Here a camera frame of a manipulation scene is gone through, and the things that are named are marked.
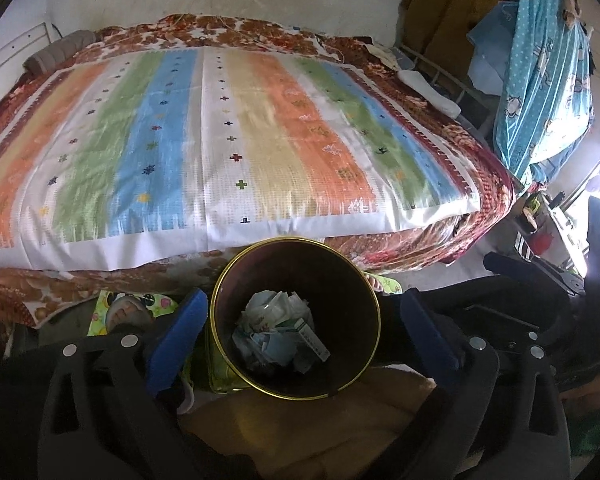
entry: silver screw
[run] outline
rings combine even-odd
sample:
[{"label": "silver screw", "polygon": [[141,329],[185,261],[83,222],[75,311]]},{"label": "silver screw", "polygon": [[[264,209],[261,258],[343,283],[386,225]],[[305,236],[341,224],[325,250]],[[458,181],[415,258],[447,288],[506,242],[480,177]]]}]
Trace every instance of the silver screw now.
[{"label": "silver screw", "polygon": [[136,334],[127,334],[120,340],[120,344],[125,348],[136,346],[137,343],[138,336]]},{"label": "silver screw", "polygon": [[544,357],[544,350],[542,350],[539,346],[531,347],[531,355],[536,359],[542,359]]},{"label": "silver screw", "polygon": [[469,345],[476,350],[484,350],[487,348],[487,343],[485,343],[484,339],[477,336],[473,336],[471,339],[469,339]]},{"label": "silver screw", "polygon": [[62,355],[64,357],[71,357],[73,354],[75,354],[77,349],[78,349],[78,347],[76,345],[74,345],[73,343],[71,343],[70,345],[67,345],[62,349]]}]

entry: red floral bedspread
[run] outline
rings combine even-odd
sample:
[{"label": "red floral bedspread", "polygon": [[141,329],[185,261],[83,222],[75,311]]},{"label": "red floral bedspread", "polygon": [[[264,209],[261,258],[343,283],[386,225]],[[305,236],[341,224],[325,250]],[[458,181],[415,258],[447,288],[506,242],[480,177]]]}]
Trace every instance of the red floral bedspread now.
[{"label": "red floral bedspread", "polygon": [[[364,270],[379,273],[419,269],[452,262],[500,221],[510,209],[513,188],[506,170],[493,153],[455,121],[432,108],[400,83],[392,70],[368,53],[354,38],[328,38],[261,20],[177,14],[136,27],[109,27],[103,40],[80,51],[60,68],[127,52],[184,46],[234,46],[246,50],[295,52],[352,64],[362,69],[387,95],[400,103],[420,124],[446,140],[450,150],[472,162],[467,168],[478,185],[478,212],[436,222],[423,229],[397,233],[327,238]],[[0,133],[46,77],[23,80],[0,102]],[[211,286],[240,248],[188,254],[160,260],[137,269],[51,272],[0,269],[0,317],[39,326],[50,316],[96,296],[101,288],[130,292],[173,294],[192,286]]]}]

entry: red object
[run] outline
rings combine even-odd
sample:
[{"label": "red object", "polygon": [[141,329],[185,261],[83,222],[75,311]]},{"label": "red object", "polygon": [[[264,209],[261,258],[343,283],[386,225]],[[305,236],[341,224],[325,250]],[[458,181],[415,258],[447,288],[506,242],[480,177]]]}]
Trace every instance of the red object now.
[{"label": "red object", "polygon": [[540,254],[544,253],[549,247],[551,247],[551,242],[553,241],[554,235],[544,231],[534,234],[529,240],[528,244],[533,254],[540,256]]}]

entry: colorful striped sheet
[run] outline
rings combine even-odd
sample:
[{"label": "colorful striped sheet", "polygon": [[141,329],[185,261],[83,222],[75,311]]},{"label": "colorful striped sheet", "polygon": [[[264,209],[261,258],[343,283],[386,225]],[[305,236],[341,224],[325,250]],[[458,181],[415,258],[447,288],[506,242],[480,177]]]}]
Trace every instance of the colorful striped sheet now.
[{"label": "colorful striped sheet", "polygon": [[232,48],[55,74],[0,136],[0,266],[114,270],[478,210],[463,161],[349,66]]}]

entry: green stripe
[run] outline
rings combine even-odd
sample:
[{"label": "green stripe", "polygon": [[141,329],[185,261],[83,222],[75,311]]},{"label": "green stripe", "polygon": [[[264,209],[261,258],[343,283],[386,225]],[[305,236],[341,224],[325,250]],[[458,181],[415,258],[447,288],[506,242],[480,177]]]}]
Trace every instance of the green stripe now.
[{"label": "green stripe", "polygon": [[[335,82],[320,62],[313,59],[298,59],[300,68],[311,78],[331,103],[339,108],[366,144],[373,160],[384,168],[384,176],[391,181],[396,190],[401,190],[399,197],[404,209],[428,207],[434,205],[429,184],[413,158],[404,151],[398,139],[378,124],[365,104],[347,89]],[[380,147],[388,151],[382,155],[377,153]]]},{"label": "green stripe", "polygon": [[147,52],[100,109],[86,147],[74,156],[71,174],[58,192],[53,226],[67,242],[106,236],[107,203],[113,194],[116,168],[136,111],[154,77],[163,52]]}]

